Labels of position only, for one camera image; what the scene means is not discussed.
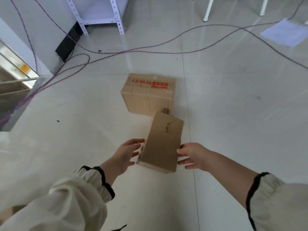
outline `black baseboard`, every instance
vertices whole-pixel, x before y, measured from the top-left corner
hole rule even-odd
[[[79,41],[82,34],[83,31],[79,26],[78,22],[76,22],[72,29],[68,32],[68,35],[73,38],[75,42]],[[76,43],[71,38],[66,36],[56,49],[56,54],[63,62],[66,62],[66,60],[76,46]]]

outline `shelf board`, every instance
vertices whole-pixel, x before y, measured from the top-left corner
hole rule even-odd
[[[127,2],[128,0],[116,0],[121,18],[124,15]],[[93,4],[80,17],[85,21],[91,21],[90,24],[94,24],[93,21],[97,24],[106,23],[114,18],[112,3],[110,0],[94,0]]]

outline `tile floor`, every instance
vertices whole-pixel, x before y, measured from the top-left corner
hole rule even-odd
[[[249,26],[290,17],[301,0],[214,0],[207,24]],[[208,0],[130,0],[126,34],[116,26],[89,28],[79,43],[117,52],[160,44],[202,22]],[[308,1],[295,22],[308,19]],[[259,33],[266,26],[250,28]],[[109,158],[129,138],[146,137],[150,117],[126,110],[120,89],[128,73],[178,79],[172,115],[185,121],[182,142],[199,142],[286,182],[308,183],[308,74],[244,31],[226,26],[197,28],[174,41],[146,49],[180,54],[129,53],[88,65],[38,94],[9,133],[1,133],[0,209],[27,203],[57,179],[82,165]],[[278,51],[308,65],[308,41]],[[74,54],[85,53],[76,47]],[[91,61],[101,58],[90,54]],[[86,62],[78,56],[69,68]],[[72,69],[55,79],[76,71]],[[175,174],[129,168],[114,184],[102,230],[252,230],[245,210],[209,174],[178,167]]]

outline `red label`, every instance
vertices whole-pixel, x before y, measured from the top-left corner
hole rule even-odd
[[[151,82],[151,81],[145,81],[145,80],[140,80],[140,79],[132,79],[133,83],[139,83],[140,85],[145,84],[145,85],[150,85],[155,88],[162,88],[162,89],[167,89],[168,84],[165,82]]]
[[[152,87],[167,89],[168,88],[168,84],[165,83],[165,82],[153,82],[152,83]]]

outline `ruffled cuff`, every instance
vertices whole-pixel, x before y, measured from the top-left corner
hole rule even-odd
[[[113,200],[115,197],[113,189],[108,183],[106,183],[105,173],[101,167],[95,166],[90,168],[88,166],[83,166],[77,173],[76,177],[81,178],[85,182],[94,186],[105,203]]]
[[[260,173],[255,177],[246,199],[248,218],[253,230],[256,231],[255,222],[262,223],[262,221],[268,220],[268,203],[277,188],[284,184],[283,181],[268,172]]]

